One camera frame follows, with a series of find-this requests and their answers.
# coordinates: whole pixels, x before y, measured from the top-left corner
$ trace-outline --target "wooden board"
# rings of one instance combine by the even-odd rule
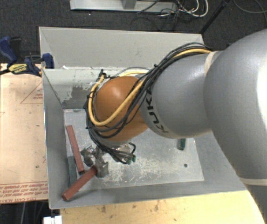
[[[42,79],[7,73],[0,76],[0,204],[47,198]]]
[[[61,209],[64,224],[264,224],[248,191]]]

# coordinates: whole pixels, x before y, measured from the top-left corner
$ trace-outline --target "gray robot arm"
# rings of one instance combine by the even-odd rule
[[[141,115],[167,138],[212,131],[267,222],[267,30],[176,61],[146,94]]]

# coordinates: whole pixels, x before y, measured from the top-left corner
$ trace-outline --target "yellow cable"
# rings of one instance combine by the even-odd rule
[[[120,74],[119,76],[120,77],[124,77],[124,76],[128,76],[128,75],[131,75],[131,74],[144,74],[144,73],[147,73],[148,71],[145,70],[145,71],[128,71],[126,73],[123,73],[123,74]]]
[[[184,55],[184,54],[188,54],[188,53],[210,53],[210,50],[207,49],[201,49],[201,48],[194,48],[194,49],[189,49],[189,50],[185,50],[180,52],[179,54],[175,55],[173,58],[180,56],[180,55]],[[136,71],[129,71],[124,73],[122,76],[128,75],[128,74],[137,74]],[[91,94],[93,95],[93,92],[95,91],[95,89],[98,87],[98,85],[103,81],[103,76],[100,77],[100,80],[92,87],[91,89]],[[120,112],[121,110],[127,105],[127,103],[130,101],[130,99],[133,98],[133,96],[137,93],[138,89],[142,86],[144,81],[141,81],[135,88],[134,90],[128,95],[128,97],[123,101],[123,103],[116,109],[116,111],[110,116],[108,117],[106,120],[102,121],[102,122],[98,122],[97,120],[95,120],[94,118],[94,114],[93,114],[93,110],[92,110],[92,97],[89,97],[89,103],[88,103],[88,110],[89,110],[89,116],[91,119],[91,122],[96,125],[96,126],[104,126],[107,125],[108,123],[110,123]]]
[[[188,53],[193,53],[193,52],[197,52],[197,53],[210,53],[211,51],[210,50],[207,50],[207,49],[202,49],[202,48],[193,48],[193,49],[190,49],[190,50],[182,51],[179,54],[176,54],[173,58],[175,58],[177,56],[180,56],[180,55],[184,55],[184,54],[188,54]]]
[[[97,86],[103,81],[103,78],[100,80],[92,87],[91,89],[91,94],[93,94],[94,90],[97,88]],[[127,103],[130,101],[130,99],[132,99],[134,97],[134,95],[137,93],[138,89],[142,86],[143,81],[141,81],[135,88],[134,90],[129,94],[129,96],[123,101],[123,103],[116,109],[116,111],[110,116],[108,117],[105,121],[102,122],[98,122],[97,120],[95,120],[94,118],[94,114],[92,111],[92,97],[89,97],[89,103],[88,103],[88,110],[89,110],[89,116],[90,116],[90,120],[92,121],[92,123],[94,125],[97,126],[104,126],[107,125],[108,123],[110,123],[115,117],[117,117],[117,115],[121,112],[121,110],[125,107],[125,105],[127,105]]]

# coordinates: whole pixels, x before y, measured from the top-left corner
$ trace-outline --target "red stick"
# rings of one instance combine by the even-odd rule
[[[66,130],[67,130],[67,134],[68,134],[68,137],[70,140],[70,144],[71,144],[73,156],[75,159],[75,164],[77,166],[77,170],[79,173],[84,172],[85,167],[83,166],[81,153],[80,153],[79,148],[78,148],[78,144],[76,141],[76,137],[75,137],[72,125],[66,126]]]
[[[83,174],[79,179],[77,179],[65,192],[62,194],[64,201],[68,201],[73,197],[78,190],[85,185],[92,177],[97,174],[97,169],[95,166],[92,166],[85,174]]]

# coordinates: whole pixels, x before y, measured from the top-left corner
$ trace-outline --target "black carpet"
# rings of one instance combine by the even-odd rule
[[[27,56],[29,52],[40,53],[39,26],[199,33],[222,0],[208,0],[207,16],[191,19],[188,15],[182,15],[177,23],[172,18],[159,18],[147,13],[70,11],[69,1],[0,0],[0,38],[20,36],[21,54]],[[267,10],[267,0],[257,1]],[[236,0],[236,2],[244,9],[260,11],[260,7],[254,0]],[[266,24],[263,14],[245,13],[231,1],[205,32],[204,41],[210,48],[224,49],[246,35],[265,29]],[[6,58],[0,54],[0,63],[6,63],[6,61]],[[41,217],[51,214],[45,203],[27,203],[23,223],[34,223],[35,215],[40,208]],[[0,224],[20,223],[22,210],[22,203],[0,205]]]

